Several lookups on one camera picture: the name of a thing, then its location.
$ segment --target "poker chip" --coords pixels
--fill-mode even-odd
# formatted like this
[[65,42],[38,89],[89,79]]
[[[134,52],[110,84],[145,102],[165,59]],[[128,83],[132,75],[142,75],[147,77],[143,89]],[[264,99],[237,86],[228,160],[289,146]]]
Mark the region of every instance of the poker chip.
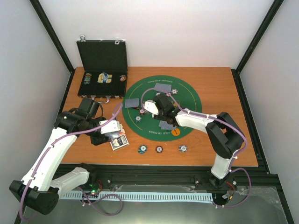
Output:
[[177,89],[173,89],[173,90],[171,90],[171,93],[175,95],[175,94],[178,93],[178,90]]
[[140,110],[139,110],[139,114],[140,114],[140,115],[144,115],[144,114],[145,114],[145,110],[144,110],[144,109],[140,109]]
[[144,154],[144,153],[146,152],[147,149],[148,149],[148,148],[147,148],[146,145],[141,145],[141,146],[139,146],[139,148],[138,148],[138,152],[139,152],[140,154]]
[[187,147],[186,145],[180,145],[180,146],[178,147],[178,150],[179,150],[180,152],[182,152],[182,153],[185,153],[185,152],[188,151],[188,147]]
[[141,117],[140,117],[140,116],[136,116],[136,117],[135,117],[135,121],[136,121],[136,122],[140,122],[140,121],[141,121]]
[[156,152],[157,152],[157,153],[162,153],[162,152],[163,152],[163,148],[162,148],[162,146],[157,146],[157,147],[156,147]]

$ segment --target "gray floor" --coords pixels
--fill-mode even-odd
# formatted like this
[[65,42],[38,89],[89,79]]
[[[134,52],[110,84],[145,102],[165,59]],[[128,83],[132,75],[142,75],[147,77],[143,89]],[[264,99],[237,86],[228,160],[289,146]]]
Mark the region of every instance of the gray floor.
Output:
[[[228,204],[241,201],[236,192]],[[206,203],[135,203],[124,202],[123,210],[114,217],[98,214],[79,200],[60,200],[47,216],[38,215],[23,224],[286,224],[286,218],[274,189],[256,189],[243,205],[222,209]],[[103,201],[97,205],[106,212],[115,212],[119,202]],[[28,217],[33,211],[26,209]]]

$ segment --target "black poker chip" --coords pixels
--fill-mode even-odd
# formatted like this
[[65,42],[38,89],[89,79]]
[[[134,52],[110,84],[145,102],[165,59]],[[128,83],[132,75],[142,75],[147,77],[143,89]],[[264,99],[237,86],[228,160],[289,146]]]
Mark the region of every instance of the black poker chip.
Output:
[[162,148],[162,146],[157,146],[157,147],[156,147],[156,152],[157,152],[157,153],[162,153],[162,152],[163,152],[163,148]]

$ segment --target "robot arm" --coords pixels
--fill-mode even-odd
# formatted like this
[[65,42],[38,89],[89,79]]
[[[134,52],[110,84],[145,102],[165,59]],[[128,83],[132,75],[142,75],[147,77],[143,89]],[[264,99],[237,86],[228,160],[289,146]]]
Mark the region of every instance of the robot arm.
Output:
[[[216,178],[210,179],[210,182],[215,188],[222,184],[223,181],[221,180],[229,173],[234,154],[243,143],[243,139],[239,134],[218,121],[196,116],[188,109],[185,109],[188,113],[181,111],[179,108],[174,107],[164,94],[154,97],[153,101],[146,101],[144,108],[152,113],[155,119],[167,121],[168,124],[173,124],[174,126],[191,127],[208,134],[216,152],[216,158],[211,170],[211,173]],[[222,112],[219,115],[210,116],[225,121],[240,131],[228,113]]]
[[[93,119],[98,107],[97,102],[83,98],[79,108],[73,108],[58,115],[48,143],[33,167],[21,181],[13,181],[9,187],[19,201],[25,186],[31,180],[24,203],[32,209],[47,215],[54,209],[58,200],[64,194],[87,182],[90,184],[95,183],[95,172],[92,167],[86,164],[80,164],[73,171],[52,180],[65,153],[79,135],[67,136],[54,146],[52,146],[52,143],[68,133],[85,131],[106,123],[104,117]],[[106,133],[119,132],[120,130],[119,121],[113,120],[101,129],[87,133],[87,135],[90,136],[92,144],[99,145],[109,141],[109,138],[105,136]]]

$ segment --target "deck of cards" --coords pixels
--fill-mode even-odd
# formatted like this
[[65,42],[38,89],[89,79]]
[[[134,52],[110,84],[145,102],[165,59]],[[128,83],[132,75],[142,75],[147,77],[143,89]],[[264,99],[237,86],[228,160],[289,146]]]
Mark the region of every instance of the deck of cards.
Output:
[[125,134],[125,130],[123,129],[121,125],[121,131],[119,132],[119,136],[117,138],[111,139],[110,145],[113,151],[127,146],[129,144],[128,139]]

